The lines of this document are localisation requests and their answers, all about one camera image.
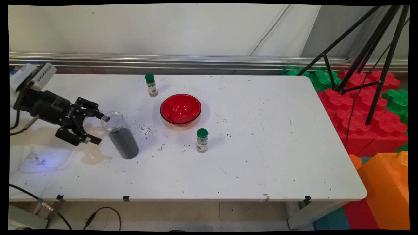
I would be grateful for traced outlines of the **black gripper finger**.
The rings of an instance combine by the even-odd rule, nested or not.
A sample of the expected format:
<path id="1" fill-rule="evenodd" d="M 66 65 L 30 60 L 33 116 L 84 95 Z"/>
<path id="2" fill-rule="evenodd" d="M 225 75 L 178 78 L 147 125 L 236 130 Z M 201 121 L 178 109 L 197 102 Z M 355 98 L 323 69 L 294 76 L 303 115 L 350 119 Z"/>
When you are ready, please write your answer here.
<path id="1" fill-rule="evenodd" d="M 74 146 L 78 146 L 81 143 L 94 143 L 96 145 L 100 144 L 102 139 L 90 134 L 87 134 L 83 129 L 82 131 L 79 128 L 69 128 L 67 126 L 62 126 L 58 128 L 55 133 L 55 137 L 64 140 L 67 143 L 70 143 Z"/>
<path id="2" fill-rule="evenodd" d="M 76 114 L 81 114 L 86 117 L 95 117 L 100 119 L 104 122 L 110 121 L 110 116 L 103 114 L 98 107 L 98 104 L 92 101 L 89 101 L 84 98 L 77 98 L 75 101 L 75 105 L 77 106 L 75 109 Z"/>

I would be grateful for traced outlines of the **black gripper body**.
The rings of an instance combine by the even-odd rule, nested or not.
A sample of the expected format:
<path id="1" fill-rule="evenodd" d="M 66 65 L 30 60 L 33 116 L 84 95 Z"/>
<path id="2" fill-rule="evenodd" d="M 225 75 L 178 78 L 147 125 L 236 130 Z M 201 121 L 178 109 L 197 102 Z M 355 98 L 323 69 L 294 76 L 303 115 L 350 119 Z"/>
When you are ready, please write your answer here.
<path id="1" fill-rule="evenodd" d="M 75 113 L 76 107 L 75 103 L 49 91 L 21 89 L 18 92 L 18 112 L 25 111 L 33 117 L 26 127 L 39 119 L 59 126 L 82 127 L 83 115 Z"/>

